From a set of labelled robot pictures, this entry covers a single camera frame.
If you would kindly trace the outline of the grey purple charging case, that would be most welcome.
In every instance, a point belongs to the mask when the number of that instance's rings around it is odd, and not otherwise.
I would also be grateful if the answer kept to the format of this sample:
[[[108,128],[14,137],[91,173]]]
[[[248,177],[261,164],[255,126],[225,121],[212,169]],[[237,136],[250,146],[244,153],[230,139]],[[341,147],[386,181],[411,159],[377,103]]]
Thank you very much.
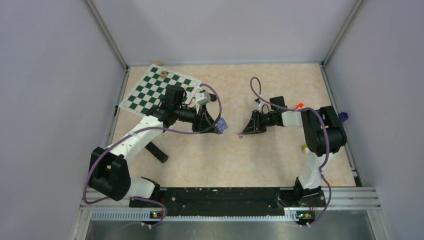
[[[223,117],[220,117],[217,123],[214,125],[214,131],[216,134],[221,135],[228,129],[228,125]]]

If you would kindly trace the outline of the black earbud charging case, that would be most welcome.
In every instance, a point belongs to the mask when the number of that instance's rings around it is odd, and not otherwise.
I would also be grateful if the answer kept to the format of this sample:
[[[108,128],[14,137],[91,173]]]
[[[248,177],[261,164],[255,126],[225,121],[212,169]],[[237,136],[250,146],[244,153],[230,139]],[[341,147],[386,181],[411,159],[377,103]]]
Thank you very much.
[[[210,94],[210,101],[215,102],[217,100],[217,96],[215,94]]]

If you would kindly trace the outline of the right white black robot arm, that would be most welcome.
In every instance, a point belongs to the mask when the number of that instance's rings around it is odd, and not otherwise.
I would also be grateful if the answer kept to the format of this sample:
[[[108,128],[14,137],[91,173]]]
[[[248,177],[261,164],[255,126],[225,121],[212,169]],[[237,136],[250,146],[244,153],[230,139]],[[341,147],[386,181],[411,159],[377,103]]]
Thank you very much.
[[[270,98],[271,110],[253,110],[243,135],[262,134],[268,127],[301,127],[309,150],[306,166],[296,178],[293,200],[299,206],[307,206],[321,191],[322,174],[327,164],[347,142],[343,124],[333,106],[317,110],[289,111],[283,96]]]

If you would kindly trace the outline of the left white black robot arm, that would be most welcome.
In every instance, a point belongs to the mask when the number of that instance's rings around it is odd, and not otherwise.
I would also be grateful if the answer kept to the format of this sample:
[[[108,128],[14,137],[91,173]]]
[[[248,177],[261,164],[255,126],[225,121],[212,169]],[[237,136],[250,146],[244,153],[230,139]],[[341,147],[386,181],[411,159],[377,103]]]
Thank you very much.
[[[129,165],[156,137],[174,132],[172,126],[176,122],[190,123],[189,135],[219,133],[219,118],[213,119],[207,110],[211,101],[210,94],[204,89],[207,86],[202,83],[195,90],[194,107],[184,102],[187,93],[182,86],[167,86],[159,104],[152,106],[133,129],[112,145],[95,148],[84,183],[83,201],[90,204],[87,189],[91,188],[103,194],[105,199],[141,198],[147,206],[156,206],[161,198],[156,190],[158,184],[145,177],[131,176]]]

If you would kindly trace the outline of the red block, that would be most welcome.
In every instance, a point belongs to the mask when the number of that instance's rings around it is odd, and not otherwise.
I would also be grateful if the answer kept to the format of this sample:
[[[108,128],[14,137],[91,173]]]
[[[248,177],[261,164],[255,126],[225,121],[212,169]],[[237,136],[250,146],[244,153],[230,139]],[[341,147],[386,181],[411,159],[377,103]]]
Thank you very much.
[[[304,105],[303,103],[299,103],[299,104],[296,106],[295,110],[299,110],[299,109],[302,109],[302,108],[304,108],[304,107],[305,107],[305,105]]]

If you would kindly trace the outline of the green white toy brick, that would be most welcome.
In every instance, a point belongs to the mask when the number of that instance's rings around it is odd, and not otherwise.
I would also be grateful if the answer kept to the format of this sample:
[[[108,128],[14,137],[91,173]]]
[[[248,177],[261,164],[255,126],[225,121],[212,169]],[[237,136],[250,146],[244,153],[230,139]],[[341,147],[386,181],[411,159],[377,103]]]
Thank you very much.
[[[305,156],[307,156],[309,154],[310,150],[309,150],[309,147],[307,146],[307,144],[303,144],[301,146],[301,151]]]

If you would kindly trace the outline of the black cuboid bar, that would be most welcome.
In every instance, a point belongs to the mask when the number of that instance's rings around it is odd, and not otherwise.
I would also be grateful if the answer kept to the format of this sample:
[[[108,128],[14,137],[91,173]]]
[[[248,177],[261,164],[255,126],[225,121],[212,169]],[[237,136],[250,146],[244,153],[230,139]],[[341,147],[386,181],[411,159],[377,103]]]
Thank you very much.
[[[169,156],[152,142],[149,142],[145,148],[161,163],[166,163],[169,159]]]

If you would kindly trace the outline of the wooden chess piece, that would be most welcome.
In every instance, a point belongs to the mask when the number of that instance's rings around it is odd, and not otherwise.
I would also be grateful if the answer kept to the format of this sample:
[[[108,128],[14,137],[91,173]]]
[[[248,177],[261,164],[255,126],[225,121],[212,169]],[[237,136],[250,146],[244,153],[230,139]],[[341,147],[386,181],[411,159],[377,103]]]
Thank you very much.
[[[166,78],[167,77],[167,75],[168,75],[168,73],[166,72],[166,71],[162,71],[161,73],[160,73],[160,77],[161,78]]]

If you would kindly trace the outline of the green white chessboard mat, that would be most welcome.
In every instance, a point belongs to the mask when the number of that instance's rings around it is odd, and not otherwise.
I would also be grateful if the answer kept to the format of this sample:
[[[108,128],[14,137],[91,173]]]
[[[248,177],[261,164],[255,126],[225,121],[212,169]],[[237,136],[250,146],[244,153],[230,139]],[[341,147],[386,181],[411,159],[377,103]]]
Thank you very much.
[[[162,71],[167,72],[166,78],[161,78]],[[118,107],[143,117],[149,109],[160,104],[165,96],[167,86],[183,87],[186,92],[183,103],[188,104],[195,97],[201,83],[197,78],[152,64],[123,98]]]

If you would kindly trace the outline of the purple object at edge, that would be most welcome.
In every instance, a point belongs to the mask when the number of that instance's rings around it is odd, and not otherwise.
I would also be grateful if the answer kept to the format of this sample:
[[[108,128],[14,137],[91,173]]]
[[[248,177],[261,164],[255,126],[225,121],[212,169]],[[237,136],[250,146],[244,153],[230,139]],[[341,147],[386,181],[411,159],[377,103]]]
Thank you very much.
[[[344,121],[346,121],[346,120],[348,120],[348,119],[349,119],[349,115],[348,115],[348,113],[347,113],[347,112],[340,112],[340,113],[338,114],[338,118],[339,118],[339,120],[340,120],[341,122],[344,122]]]

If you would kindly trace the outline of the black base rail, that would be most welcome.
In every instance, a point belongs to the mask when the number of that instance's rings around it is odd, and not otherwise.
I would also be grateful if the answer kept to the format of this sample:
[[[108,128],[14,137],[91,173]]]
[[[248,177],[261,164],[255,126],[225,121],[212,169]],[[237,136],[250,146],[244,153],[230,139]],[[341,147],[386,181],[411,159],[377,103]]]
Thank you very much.
[[[323,192],[296,199],[291,187],[167,187],[155,190],[152,200],[165,205],[169,217],[283,216],[285,208],[326,205]]]

